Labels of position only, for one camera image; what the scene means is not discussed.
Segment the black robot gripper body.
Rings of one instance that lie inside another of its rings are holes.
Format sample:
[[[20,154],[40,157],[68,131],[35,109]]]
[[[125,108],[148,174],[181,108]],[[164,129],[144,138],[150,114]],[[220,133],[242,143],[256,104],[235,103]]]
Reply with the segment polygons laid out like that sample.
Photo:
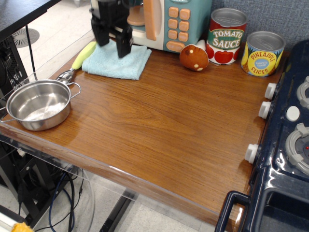
[[[127,23],[129,9],[127,0],[92,0],[90,12],[92,19],[99,20],[108,28],[109,36],[115,38],[122,31],[132,31]]]

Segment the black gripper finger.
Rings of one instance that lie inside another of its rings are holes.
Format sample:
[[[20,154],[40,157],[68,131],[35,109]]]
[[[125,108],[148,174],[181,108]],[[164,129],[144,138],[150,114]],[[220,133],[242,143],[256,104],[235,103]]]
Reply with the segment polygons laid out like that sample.
[[[131,52],[133,44],[132,31],[122,31],[116,36],[116,46],[118,57],[123,58]]]
[[[99,20],[91,19],[91,26],[96,41],[99,46],[105,46],[109,43],[109,31]]]

